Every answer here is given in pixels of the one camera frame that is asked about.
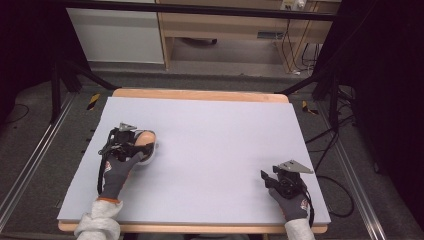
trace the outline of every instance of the wire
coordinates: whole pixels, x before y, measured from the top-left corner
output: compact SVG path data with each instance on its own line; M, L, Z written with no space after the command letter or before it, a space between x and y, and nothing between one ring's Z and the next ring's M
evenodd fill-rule
M340 218L347 218L347 217L349 217L349 216L351 216L352 215L352 213L353 213L353 211L355 210L355 202L354 202L354 200L353 200L353 197L352 197L352 195L350 194L350 192L342 185L342 184L340 184L339 182L337 182L336 180L334 180L334 179L332 179L332 178L330 178L330 177L327 177L327 176L322 176L322 175L317 175L317 178L322 178L322 179L326 179L326 180L328 180L328 181L330 181L330 182L333 182L334 184L336 184L337 186L339 186L341 189L343 189L343 191L347 194L347 196L349 197L349 200L350 200L350 209L349 209L349 211L347 212L347 213L345 213L345 214L341 214L341 213L335 213L335 212L333 212L333 211L330 211L329 213L331 214L331 215L334 215L334 216L336 216L336 217L340 217Z
M330 149L336 144L337 141L334 141L333 144L331 144ZM318 153L318 152L324 152L325 149L321 149L321 150L311 150L308 151L309 153Z
M305 46L305 48L303 49L303 52L302 52L302 65L305 66L305 67L310 67L311 66L310 62L315 63L316 61L318 61L318 56L319 56L319 51L320 51L319 44L315 44L314 58L313 59L306 59L305 53L306 53L306 50L308 48L309 48L309 43L306 43L306 46Z
M363 23L368 18L368 16L371 14L372 10L377 5L378 1L379 0L374 0L369 4L369 9L367 9L367 13L361 19L361 22L355 27L355 29L353 29L353 31L350 31L350 34L348 35L348 37L346 37L345 40L341 44L339 44L339 47L337 48L337 50L335 50L334 53L332 54L332 56L328 58L328 60L322 66L321 70L316 75L313 75L313 76L309 77L308 79L306 79L307 80L306 85L308 85L309 83L312 83L314 81L316 82L317 80L320 80L321 78L326 77L328 74L332 74L333 71L334 71L334 68L335 68L334 66L338 66L342 59L346 59L346 51L347 51L346 49L348 49L349 44L352 44L352 43L355 42L354 41L355 40L354 37L356 37L355 34L362 27ZM277 91L277 92L274 92L274 93L275 94L283 94L284 93L285 95L289 95L289 94L296 91L295 88L298 88L302 85L303 84L294 85L294 86L292 86L292 87L290 87L286 90Z
M24 113L24 115L22 115L21 117L18 117L15 120L4 122L3 124L9 124L9 123L17 122L17 121L23 119L24 117L26 117L26 115L28 115L28 113L29 113L29 107L27 105L24 105L24 104L15 104L15 107L16 106L22 106L22 107L24 107L26 109L26 112Z
M352 91L352 88L350 88L350 91L351 91L351 96L349 96L347 93L345 93L343 90L341 90L340 89L340 87L339 87L339 94L338 94L338 96L340 97L340 98L342 98L343 100L345 100L345 101L349 101L349 102L351 102L351 101L354 101L355 100L355 98L353 97L353 91Z
M311 65L310 63L309 63L309 65L308 65L308 76L310 77L310 76L312 76L312 73L309 71L310 69L311 69L311 66L312 67L314 67L315 65Z
M290 46L290 52L291 52L291 55L292 55L292 58L293 58L293 64L294 64L294 66L295 66L296 68L298 68L298 69L299 69L299 71L305 71L305 70L308 70L308 69L302 69L302 68L300 68L300 67L298 67L298 66L296 65L296 59L294 58L294 54L293 54L293 47L292 47L292 45L291 45L291 41L290 41L289 26L290 26L290 19L287 19L287 25L286 25L286 36L287 36L287 40L289 40L289 46Z
M309 208L309 226L312 227L312 224L314 223L315 219L315 209L312 205L312 198L309 191L306 189L306 191L303 192L303 195L306 197L307 201L309 202L310 208Z
M97 178L97 192L99 193L99 195L103 192L103 174L105 172L106 161L110 153L112 135L114 136L117 131L118 131L118 128L114 128L110 130L109 136L107 137L106 144L103 146L102 150L98 152L99 155L102 155L102 160L100 162L100 168L99 168L99 176Z
M351 103L343 103L343 105L341 105L341 106L337 109L337 112L340 112L340 111L341 111L343 108L345 108L345 107L352 108Z
M283 37L283 41L281 42L281 53L283 54L284 60L287 64L287 68L289 69L289 72L292 72L291 68L290 68L290 64L289 61L287 60L286 54L284 53L284 39L286 38L286 35L284 35Z
M318 171L318 168L321 165L322 160L324 160L325 155L327 155L327 152L330 150L331 146L333 146L334 143L336 143L338 139L339 139L339 133L335 133L333 135L333 137L331 138L331 141L328 143L327 147L325 148L324 153L322 154L321 158L319 159L317 165L315 166L315 168L314 168L315 172Z
M346 121L347 120L349 120L349 119L352 119L354 117L354 115L352 114L352 115L349 115L348 117L346 117L346 118L343 118L342 120L340 120L339 121L339 127L343 127L343 126L346 126ZM311 142L313 142L313 141L315 141L315 140L317 140L317 139L319 139L319 138L321 138L321 137L323 137L323 136L325 136L327 133L329 133L329 132L331 132L331 131L334 131L334 128L332 127L332 128L329 128L329 129L327 129L327 130L325 130L324 132L322 132L322 133L320 133L320 134L318 134L318 135L316 135L315 137L313 137L313 138L311 138L311 139L309 139L309 140L306 140L305 141L305 144L308 144L308 143L311 143Z

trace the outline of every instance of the white board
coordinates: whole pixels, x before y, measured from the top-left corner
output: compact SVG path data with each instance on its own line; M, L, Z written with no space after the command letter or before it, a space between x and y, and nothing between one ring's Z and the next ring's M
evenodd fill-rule
M88 61L164 63L156 13L72 8L67 11Z
M291 104L111 97L59 220L78 221L90 212L98 151L120 122L155 131L159 145L153 162L136 166L121 191L122 223L281 224L260 170L276 177L272 166L291 159L313 169ZM301 176L315 223L329 223L315 175Z

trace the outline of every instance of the wall outlet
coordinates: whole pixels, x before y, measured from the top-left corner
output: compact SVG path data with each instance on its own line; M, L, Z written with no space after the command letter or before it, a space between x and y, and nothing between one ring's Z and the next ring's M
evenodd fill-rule
M283 0L280 10L285 11L303 11L306 0Z

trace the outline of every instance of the white sleeve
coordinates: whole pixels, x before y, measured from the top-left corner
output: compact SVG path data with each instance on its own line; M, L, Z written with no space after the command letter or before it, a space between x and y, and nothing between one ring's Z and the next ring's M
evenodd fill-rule
M122 205L123 202L94 201L91 213L82 216L75 229L75 236L78 240L117 240L121 229L115 218Z
M309 221L306 218L291 220L285 225L289 240L313 240L315 239Z

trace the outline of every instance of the white cabinet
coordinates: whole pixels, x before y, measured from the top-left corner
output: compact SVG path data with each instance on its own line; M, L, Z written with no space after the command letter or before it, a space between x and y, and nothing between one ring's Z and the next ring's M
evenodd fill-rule
M88 61L164 63L156 13L70 8L68 13Z

